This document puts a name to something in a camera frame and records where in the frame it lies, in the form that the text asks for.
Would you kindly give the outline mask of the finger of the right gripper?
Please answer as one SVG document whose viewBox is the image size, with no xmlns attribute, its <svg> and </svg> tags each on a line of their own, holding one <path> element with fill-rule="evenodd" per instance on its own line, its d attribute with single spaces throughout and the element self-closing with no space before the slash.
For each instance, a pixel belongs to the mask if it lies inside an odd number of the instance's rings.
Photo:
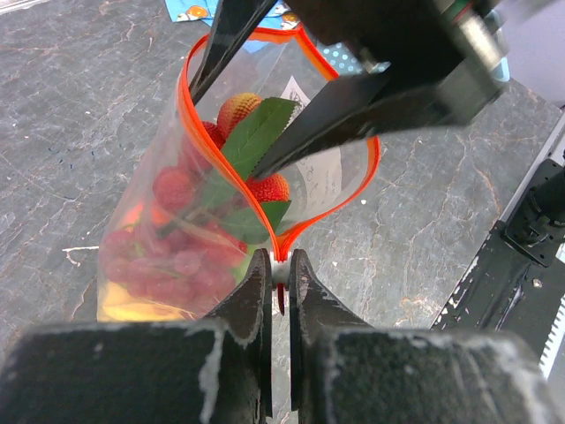
<svg viewBox="0 0 565 424">
<path fill-rule="evenodd" d="M 207 46 L 200 66 L 189 86 L 194 105 L 197 105 L 244 42 L 257 28 L 263 15 L 270 9 L 269 1 L 275 0 L 223 0 L 256 1 L 250 11 L 238 17 L 222 16 L 219 11 L 207 39 Z"/>
<path fill-rule="evenodd" d="M 327 83 L 283 130 L 251 176 L 266 178 L 309 155 L 383 133 L 432 124 L 437 79 L 384 72 Z"/>
</svg>

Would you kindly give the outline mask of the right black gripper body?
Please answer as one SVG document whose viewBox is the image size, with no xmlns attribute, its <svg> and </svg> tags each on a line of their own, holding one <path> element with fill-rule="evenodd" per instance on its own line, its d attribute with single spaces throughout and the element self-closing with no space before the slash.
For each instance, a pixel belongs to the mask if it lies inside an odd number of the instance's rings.
<svg viewBox="0 0 565 424">
<path fill-rule="evenodd" d="M 327 83 L 299 115 L 309 128 L 466 125 L 503 91 L 494 1 L 291 1 L 320 42 L 343 43 L 358 76 Z"/>
</svg>

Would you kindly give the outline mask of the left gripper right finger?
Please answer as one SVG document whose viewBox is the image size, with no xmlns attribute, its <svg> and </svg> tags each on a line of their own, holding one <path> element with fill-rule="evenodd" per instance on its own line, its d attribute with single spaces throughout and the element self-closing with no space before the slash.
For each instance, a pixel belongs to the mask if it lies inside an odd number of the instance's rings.
<svg viewBox="0 0 565 424">
<path fill-rule="evenodd" d="M 290 396 L 302 423 L 557 423 L 532 350 L 499 331 L 376 329 L 291 256 Z"/>
</svg>

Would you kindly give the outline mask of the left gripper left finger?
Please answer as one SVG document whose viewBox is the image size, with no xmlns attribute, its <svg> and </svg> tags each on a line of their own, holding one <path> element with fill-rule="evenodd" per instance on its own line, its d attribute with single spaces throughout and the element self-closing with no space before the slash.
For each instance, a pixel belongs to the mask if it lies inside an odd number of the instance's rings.
<svg viewBox="0 0 565 424">
<path fill-rule="evenodd" d="M 4 423 L 262 423 L 272 414 L 272 273 L 195 322 L 82 322 L 29 330 L 1 371 Z"/>
</svg>

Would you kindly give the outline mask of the yellow pear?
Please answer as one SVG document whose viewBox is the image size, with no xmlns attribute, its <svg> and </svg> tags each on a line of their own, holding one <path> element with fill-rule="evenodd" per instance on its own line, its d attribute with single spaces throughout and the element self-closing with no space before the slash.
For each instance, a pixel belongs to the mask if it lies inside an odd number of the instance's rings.
<svg viewBox="0 0 565 424">
<path fill-rule="evenodd" d="M 135 298 L 119 284 L 107 282 L 98 290 L 98 322 L 171 322 L 194 320 L 183 309 Z"/>
</svg>

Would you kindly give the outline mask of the clear zip bag orange zipper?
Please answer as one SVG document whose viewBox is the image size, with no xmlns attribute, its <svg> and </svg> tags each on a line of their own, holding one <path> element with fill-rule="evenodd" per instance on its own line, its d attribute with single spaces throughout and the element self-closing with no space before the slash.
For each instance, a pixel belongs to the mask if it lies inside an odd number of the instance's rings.
<svg viewBox="0 0 565 424">
<path fill-rule="evenodd" d="M 252 176 L 275 138 L 337 77 L 302 28 L 254 31 L 202 99 L 190 51 L 158 133 L 99 247 L 101 322 L 195 321 L 243 279 L 252 254 L 284 263 L 308 227 L 352 202 L 380 161 L 377 138 Z"/>
</svg>

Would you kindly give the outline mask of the orange peach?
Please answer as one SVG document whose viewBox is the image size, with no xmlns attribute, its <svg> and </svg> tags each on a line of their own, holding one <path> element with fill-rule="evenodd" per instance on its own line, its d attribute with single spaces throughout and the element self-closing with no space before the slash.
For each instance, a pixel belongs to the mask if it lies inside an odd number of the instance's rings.
<svg viewBox="0 0 565 424">
<path fill-rule="evenodd" d="M 122 216 L 118 222 L 118 227 L 131 231 L 132 227 L 140 223 L 148 222 L 160 226 L 168 223 L 171 219 L 172 215 L 163 209 L 157 201 L 151 203 L 140 201 Z"/>
</svg>

